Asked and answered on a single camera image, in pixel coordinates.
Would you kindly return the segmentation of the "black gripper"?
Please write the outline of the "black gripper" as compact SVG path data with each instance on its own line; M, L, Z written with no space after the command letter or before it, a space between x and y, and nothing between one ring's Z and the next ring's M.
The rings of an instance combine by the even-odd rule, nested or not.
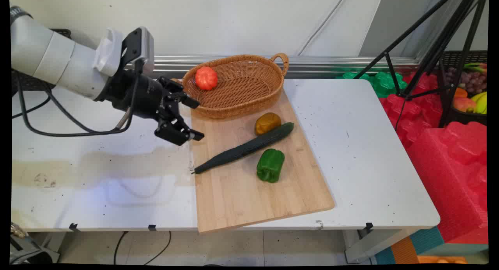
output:
M107 81L102 101L110 101L115 109L126 112L131 105L135 83L135 72L120 71ZM161 117L162 112L158 108L162 98L167 102L182 103L192 109L200 105L199 101L191 98L184 91L180 80L164 76L154 80L141 75L138 77L133 115L157 121L155 136L177 146L189 140L200 141L205 137L204 133L189 128L181 115Z

